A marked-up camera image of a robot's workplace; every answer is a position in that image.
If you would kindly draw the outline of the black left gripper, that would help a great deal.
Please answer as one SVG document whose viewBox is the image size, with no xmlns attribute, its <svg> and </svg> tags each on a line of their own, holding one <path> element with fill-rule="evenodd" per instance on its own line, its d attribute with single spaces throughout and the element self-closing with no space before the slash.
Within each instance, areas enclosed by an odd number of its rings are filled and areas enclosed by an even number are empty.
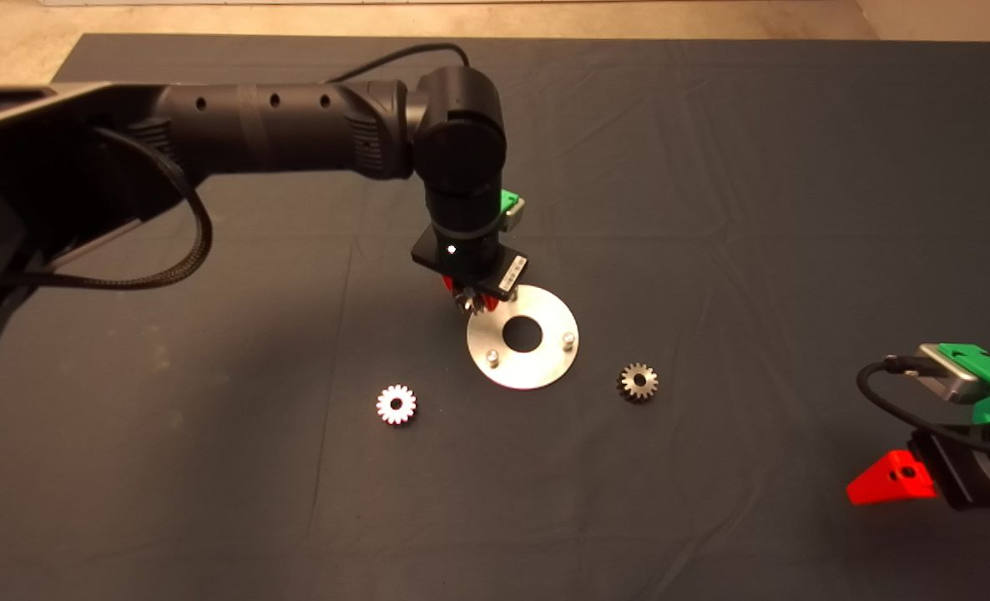
<svg viewBox="0 0 990 601">
<path fill-rule="evenodd" d="M 479 237 L 456 237 L 429 225 L 412 247 L 412 259 L 442 277 L 450 294 L 479 293 L 485 312 L 510 300 L 530 266 L 528 255 L 507 247 L 498 229 Z"/>
</svg>

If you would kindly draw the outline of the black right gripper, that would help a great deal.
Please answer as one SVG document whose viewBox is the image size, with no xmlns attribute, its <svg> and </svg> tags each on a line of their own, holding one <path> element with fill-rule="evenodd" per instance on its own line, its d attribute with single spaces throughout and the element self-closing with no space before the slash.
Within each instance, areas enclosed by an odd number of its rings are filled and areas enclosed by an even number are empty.
<svg viewBox="0 0 990 601">
<path fill-rule="evenodd" d="M 846 486 L 855 506 L 942 498 L 954 510 L 990 508 L 990 453 L 925 430 L 889 450 Z"/>
</svg>

